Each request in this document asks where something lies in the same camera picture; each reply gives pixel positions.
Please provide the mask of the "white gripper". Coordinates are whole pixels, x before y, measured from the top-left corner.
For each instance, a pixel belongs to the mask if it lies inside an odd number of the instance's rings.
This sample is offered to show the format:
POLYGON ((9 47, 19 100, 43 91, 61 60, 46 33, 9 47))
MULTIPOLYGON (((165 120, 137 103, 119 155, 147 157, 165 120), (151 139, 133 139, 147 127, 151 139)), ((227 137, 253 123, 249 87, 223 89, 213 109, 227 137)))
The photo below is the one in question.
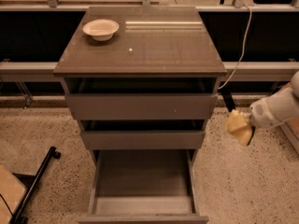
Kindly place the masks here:
MULTIPOLYGON (((266 129, 278 124, 267 97, 252 103, 249 109, 250 122, 254 127, 266 129)), ((242 112, 233 109, 224 124, 224 128, 226 132, 234 133, 241 146, 247 146, 252 126, 246 123, 242 112)))

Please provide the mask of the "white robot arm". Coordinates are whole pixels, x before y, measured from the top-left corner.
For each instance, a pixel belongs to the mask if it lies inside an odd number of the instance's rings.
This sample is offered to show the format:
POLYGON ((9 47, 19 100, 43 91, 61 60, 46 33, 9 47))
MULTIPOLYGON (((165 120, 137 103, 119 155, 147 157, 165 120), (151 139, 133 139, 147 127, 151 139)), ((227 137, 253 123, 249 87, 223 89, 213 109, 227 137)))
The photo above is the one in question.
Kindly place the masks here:
POLYGON ((241 146, 246 147, 257 129, 277 127, 298 117, 299 71, 285 88, 252 103, 249 112, 233 109, 224 124, 224 130, 234 136, 241 146))

